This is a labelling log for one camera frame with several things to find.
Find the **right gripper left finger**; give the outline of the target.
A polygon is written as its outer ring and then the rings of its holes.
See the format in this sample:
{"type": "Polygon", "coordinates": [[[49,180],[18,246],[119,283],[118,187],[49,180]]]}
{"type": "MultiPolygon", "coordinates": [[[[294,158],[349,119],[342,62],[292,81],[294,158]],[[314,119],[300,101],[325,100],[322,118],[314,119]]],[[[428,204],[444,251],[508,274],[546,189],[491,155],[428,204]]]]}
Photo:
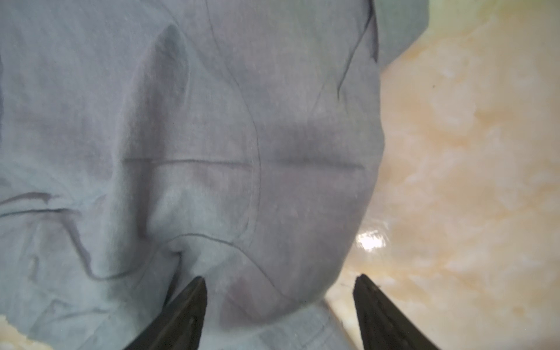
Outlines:
{"type": "Polygon", "coordinates": [[[125,350],[197,350],[207,300],[206,282],[197,276],[125,350]]]}

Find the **grey long sleeve shirt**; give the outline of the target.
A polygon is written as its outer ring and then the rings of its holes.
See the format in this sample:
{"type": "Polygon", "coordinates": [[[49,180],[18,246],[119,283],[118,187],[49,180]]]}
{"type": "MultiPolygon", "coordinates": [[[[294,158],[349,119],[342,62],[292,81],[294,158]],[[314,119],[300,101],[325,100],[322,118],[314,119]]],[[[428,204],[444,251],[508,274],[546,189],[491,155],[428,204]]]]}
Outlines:
{"type": "Polygon", "coordinates": [[[324,297],[427,1],[3,1],[1,314],[121,349],[205,278],[202,349],[351,349],[324,297]]]}

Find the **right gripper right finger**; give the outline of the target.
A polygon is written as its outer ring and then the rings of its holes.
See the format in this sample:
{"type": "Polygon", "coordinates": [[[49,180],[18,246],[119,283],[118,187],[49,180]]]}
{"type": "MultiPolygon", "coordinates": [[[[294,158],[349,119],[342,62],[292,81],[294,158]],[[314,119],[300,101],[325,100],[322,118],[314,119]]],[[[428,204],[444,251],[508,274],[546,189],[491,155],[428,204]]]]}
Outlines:
{"type": "Polygon", "coordinates": [[[368,276],[356,278],[353,299],[365,350],[438,350],[368,276]]]}

